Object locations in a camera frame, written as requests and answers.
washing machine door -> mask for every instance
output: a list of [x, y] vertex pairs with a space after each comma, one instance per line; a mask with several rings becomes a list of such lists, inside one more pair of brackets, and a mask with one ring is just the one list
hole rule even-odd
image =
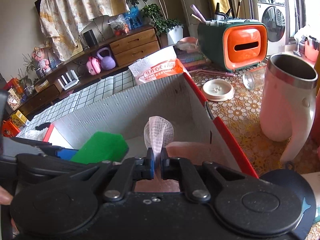
[[268, 30], [268, 40], [278, 42], [285, 35], [285, 17], [277, 6], [269, 6], [263, 13], [261, 22]]

small white dish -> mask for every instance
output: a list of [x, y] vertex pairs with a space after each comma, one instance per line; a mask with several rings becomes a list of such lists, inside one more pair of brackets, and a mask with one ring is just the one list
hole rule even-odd
[[222, 79], [213, 79], [206, 82], [201, 92], [209, 101], [223, 102], [235, 95], [235, 89], [230, 82]]

white flower pot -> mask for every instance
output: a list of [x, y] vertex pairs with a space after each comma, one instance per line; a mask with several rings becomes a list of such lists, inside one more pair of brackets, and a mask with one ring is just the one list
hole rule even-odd
[[175, 26], [172, 30], [169, 30], [167, 33], [168, 36], [168, 45], [176, 44], [183, 38], [183, 29], [181, 26]]

stuffed animal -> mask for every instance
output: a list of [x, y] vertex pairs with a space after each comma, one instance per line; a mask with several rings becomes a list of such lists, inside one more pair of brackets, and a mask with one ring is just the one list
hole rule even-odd
[[44, 58], [43, 49], [35, 47], [35, 52], [32, 54], [32, 57], [38, 62], [39, 68], [41, 68], [45, 73], [48, 73], [51, 70], [49, 67], [49, 60]]

pink bag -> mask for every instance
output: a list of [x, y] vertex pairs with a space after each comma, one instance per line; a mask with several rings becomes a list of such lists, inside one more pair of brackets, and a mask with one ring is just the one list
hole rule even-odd
[[101, 72], [99, 60], [95, 57], [89, 57], [87, 62], [87, 69], [92, 76], [99, 74]]

